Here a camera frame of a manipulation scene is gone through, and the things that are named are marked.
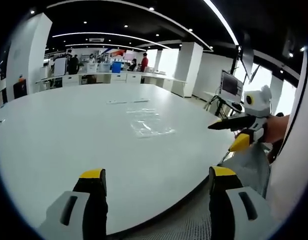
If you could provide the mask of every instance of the gray floor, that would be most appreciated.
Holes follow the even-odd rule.
[[[187,101],[189,101],[189,102],[191,102],[191,103],[193,103],[193,104],[195,104],[195,105],[201,107],[201,108],[203,108],[203,107],[206,105],[206,102],[205,102],[205,101],[203,101],[203,100],[201,100],[201,99],[199,99],[199,98],[197,98],[197,97],[195,97],[195,96],[186,97],[185,99],[186,99]]]

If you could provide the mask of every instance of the ceiling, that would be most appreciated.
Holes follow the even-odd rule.
[[[37,7],[39,12],[44,12],[53,22],[47,43],[49,52],[64,50],[68,48],[66,45],[86,44],[89,42],[86,39],[89,38],[104,38],[105,44],[130,47],[146,43],[127,37],[103,34],[52,37],[76,32],[115,33],[153,42],[178,39],[196,41],[204,47],[204,50],[209,49],[187,30],[152,12],[134,6],[99,0],[70,2],[46,8],[46,6],[57,2],[60,1],[47,1]],[[215,54],[226,51],[224,49],[226,47],[223,47],[224,43],[234,47],[225,27],[204,0],[126,0],[126,2],[146,8],[153,7],[156,12],[173,19],[185,28],[193,29],[195,35],[214,47]],[[304,39],[299,37],[301,29],[295,27],[293,18],[288,16],[291,8],[287,3],[281,4],[280,1],[269,0],[213,0],[213,3],[231,26],[239,43],[242,43],[243,33],[246,32],[251,37],[251,45],[254,49],[268,54],[300,72],[302,53],[299,52],[299,49],[303,46]],[[282,55],[288,31],[294,41],[293,58]],[[167,44],[167,46],[179,47],[178,44]],[[151,46],[152,48],[162,49],[161,46]]]

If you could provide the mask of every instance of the person's hand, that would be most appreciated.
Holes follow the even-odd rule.
[[[271,116],[267,120],[267,131],[264,136],[265,143],[274,143],[281,140],[285,136],[289,115],[287,116]]]

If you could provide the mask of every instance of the air vent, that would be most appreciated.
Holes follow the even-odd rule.
[[[105,39],[104,38],[90,38],[89,41],[93,43],[102,43]]]

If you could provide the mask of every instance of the blue container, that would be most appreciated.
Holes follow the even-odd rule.
[[[122,68],[122,63],[119,61],[113,62],[112,72],[115,74],[119,74]]]

